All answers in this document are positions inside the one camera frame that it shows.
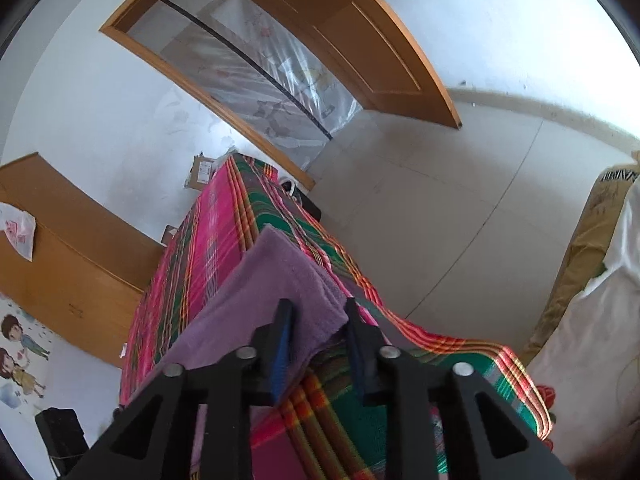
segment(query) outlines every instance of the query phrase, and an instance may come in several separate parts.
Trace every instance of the floor tile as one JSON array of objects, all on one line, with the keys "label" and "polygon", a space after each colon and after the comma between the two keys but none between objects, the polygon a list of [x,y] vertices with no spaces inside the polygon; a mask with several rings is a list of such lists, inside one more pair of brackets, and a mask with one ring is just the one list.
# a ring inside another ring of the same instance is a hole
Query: floor tile
[{"label": "floor tile", "polygon": [[415,130],[431,123],[364,110],[351,149],[373,153],[394,164],[402,164],[414,152]]},{"label": "floor tile", "polygon": [[386,306],[408,314],[491,214],[474,193],[393,166],[348,225],[344,241]]},{"label": "floor tile", "polygon": [[320,155],[311,162],[306,172],[311,175],[316,182],[322,179],[324,172],[332,166],[335,158],[343,150],[343,147],[334,139],[325,144]]},{"label": "floor tile", "polygon": [[363,130],[370,128],[370,114],[371,112],[368,110],[359,111],[343,129],[332,134],[334,137],[332,142],[337,142],[343,148],[350,148],[356,137],[358,137]]},{"label": "floor tile", "polygon": [[598,174],[629,163],[630,156],[600,140],[544,121],[498,208],[516,213],[565,246]]},{"label": "floor tile", "polygon": [[496,205],[524,160],[542,119],[456,103],[460,130],[424,123],[403,165],[477,191]]},{"label": "floor tile", "polygon": [[346,149],[309,193],[322,210],[342,225],[347,225],[357,207],[373,193],[374,186],[392,165],[370,153]]},{"label": "floor tile", "polygon": [[496,210],[408,319],[430,332],[492,340],[517,352],[546,305],[563,255],[564,246]]}]

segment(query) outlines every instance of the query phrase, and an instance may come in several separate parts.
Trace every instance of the plaid bedsheet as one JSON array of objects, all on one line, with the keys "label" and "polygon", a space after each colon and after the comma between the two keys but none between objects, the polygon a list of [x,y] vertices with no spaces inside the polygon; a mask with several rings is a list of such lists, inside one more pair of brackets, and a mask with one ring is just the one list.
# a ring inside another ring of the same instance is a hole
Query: plaid bedsheet
[{"label": "plaid bedsheet", "polygon": [[[216,172],[171,241],[138,307],[129,332],[120,402],[127,404],[188,323],[270,224],[323,266],[356,298],[363,319],[424,362],[451,366],[464,360],[484,375],[542,439],[551,421],[540,394],[514,353],[498,344],[434,335],[387,310],[346,250],[277,185],[275,168],[234,154]],[[385,466],[384,408],[359,405],[343,344],[318,354],[281,406],[252,433],[256,480],[274,455],[299,462],[300,478],[382,480]],[[446,471],[444,450],[439,471]]]}]

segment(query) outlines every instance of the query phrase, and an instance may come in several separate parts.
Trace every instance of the cardboard box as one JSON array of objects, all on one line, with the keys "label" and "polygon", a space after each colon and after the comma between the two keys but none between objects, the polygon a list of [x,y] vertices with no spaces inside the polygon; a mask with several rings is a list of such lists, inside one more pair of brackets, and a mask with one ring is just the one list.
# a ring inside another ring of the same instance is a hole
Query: cardboard box
[{"label": "cardboard box", "polygon": [[164,229],[164,234],[162,235],[162,240],[161,240],[162,245],[169,245],[169,242],[174,239],[174,236],[177,232],[178,232],[177,227],[168,225]]},{"label": "cardboard box", "polygon": [[207,158],[202,154],[194,157],[187,187],[198,191],[205,189],[213,177],[215,161],[215,158]]}]

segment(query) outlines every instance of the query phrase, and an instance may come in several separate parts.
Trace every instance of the black speaker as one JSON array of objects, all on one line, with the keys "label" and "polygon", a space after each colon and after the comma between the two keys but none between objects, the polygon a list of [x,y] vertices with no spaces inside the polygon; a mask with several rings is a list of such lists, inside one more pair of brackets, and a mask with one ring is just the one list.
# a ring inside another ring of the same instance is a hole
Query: black speaker
[{"label": "black speaker", "polygon": [[[284,181],[282,183],[282,189],[291,194],[291,182],[289,180]],[[313,218],[320,221],[322,218],[322,211],[320,211],[320,208],[314,204],[307,195],[302,193],[297,186],[294,188],[291,197],[295,202],[302,206],[302,209],[309,213]]]},{"label": "black speaker", "polygon": [[35,420],[60,476],[68,475],[89,449],[76,412],[49,408],[37,414]]}]

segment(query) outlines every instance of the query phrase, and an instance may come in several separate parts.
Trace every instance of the wooden door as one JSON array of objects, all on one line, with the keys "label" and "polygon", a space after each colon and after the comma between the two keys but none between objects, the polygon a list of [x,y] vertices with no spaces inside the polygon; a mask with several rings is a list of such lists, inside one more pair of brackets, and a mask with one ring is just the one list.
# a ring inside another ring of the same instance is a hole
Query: wooden door
[{"label": "wooden door", "polygon": [[384,0],[253,0],[368,109],[458,128],[440,78]]}]

